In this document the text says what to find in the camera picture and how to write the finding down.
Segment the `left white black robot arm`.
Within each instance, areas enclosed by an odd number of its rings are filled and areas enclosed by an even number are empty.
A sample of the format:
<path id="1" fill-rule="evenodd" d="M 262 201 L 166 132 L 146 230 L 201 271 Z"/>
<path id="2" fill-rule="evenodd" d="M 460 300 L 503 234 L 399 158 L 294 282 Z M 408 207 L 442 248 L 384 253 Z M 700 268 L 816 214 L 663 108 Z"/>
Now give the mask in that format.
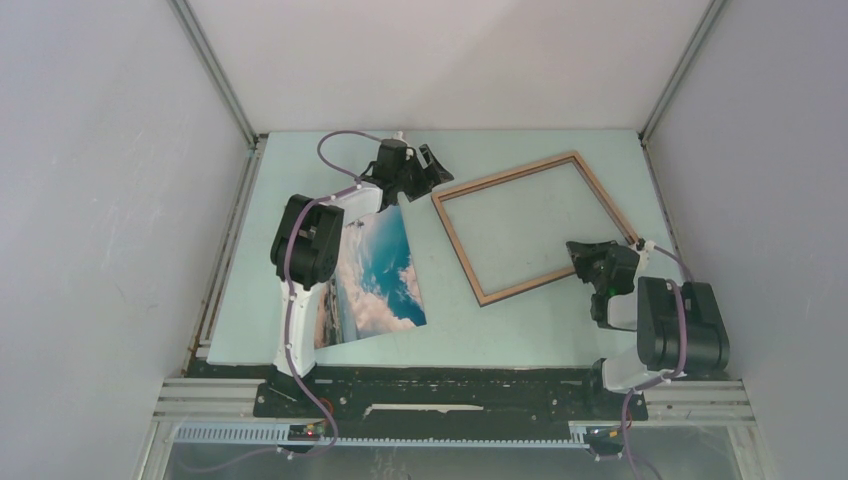
<path id="1" fill-rule="evenodd" d="M 355 135 L 378 144 L 376 158 L 357 174 L 334 164 L 323 154 L 330 138 Z M 323 136 L 316 153 L 326 166 L 353 181 L 341 191 L 312 198 L 293 195 L 274 236 L 270 261 L 282 292 L 283 316 L 274 365 L 292 377 L 282 384 L 277 402 L 292 416 L 304 416 L 316 403 L 315 388 L 301 379 L 316 365 L 314 330 L 320 300 L 314 293 L 333 277 L 345 227 L 399 204 L 417 200 L 454 180 L 431 147 L 412 146 L 400 132 L 389 138 L 354 130 Z"/>

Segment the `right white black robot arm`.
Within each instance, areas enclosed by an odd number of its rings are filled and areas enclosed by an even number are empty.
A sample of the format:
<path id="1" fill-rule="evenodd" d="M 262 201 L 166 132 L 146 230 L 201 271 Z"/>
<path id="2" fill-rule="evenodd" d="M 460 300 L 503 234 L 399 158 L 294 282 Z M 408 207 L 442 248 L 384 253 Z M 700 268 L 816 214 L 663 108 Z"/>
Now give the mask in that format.
<path id="1" fill-rule="evenodd" d="M 689 374 L 722 372 L 730 357 L 729 337 L 712 286 L 645 275 L 650 256 L 679 258 L 653 241 L 569 241 L 576 276 L 593 287 L 590 317 L 601 329 L 632 333 L 634 346 L 595 365 L 599 380 L 581 392 L 585 411 L 606 418 L 622 403 L 621 393 L 640 393 Z"/>

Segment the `wooden picture frame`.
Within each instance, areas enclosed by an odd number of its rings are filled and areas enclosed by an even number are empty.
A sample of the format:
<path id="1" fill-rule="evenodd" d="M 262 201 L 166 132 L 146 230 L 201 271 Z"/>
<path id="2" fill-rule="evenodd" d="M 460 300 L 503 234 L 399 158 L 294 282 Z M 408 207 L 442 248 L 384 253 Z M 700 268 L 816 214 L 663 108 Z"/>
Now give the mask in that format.
<path id="1" fill-rule="evenodd" d="M 638 238 L 576 151 L 451 187 L 432 202 L 481 307 L 574 275 L 568 241 Z"/>

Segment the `landscape photo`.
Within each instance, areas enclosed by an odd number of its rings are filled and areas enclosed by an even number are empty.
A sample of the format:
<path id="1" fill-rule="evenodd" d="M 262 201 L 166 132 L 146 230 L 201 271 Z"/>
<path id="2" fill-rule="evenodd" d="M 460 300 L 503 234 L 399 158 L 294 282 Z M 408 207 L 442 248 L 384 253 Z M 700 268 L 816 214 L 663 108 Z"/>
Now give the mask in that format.
<path id="1" fill-rule="evenodd" d="M 318 349 L 427 324 L 398 206 L 343 227 L 335 272 L 317 297 Z"/>

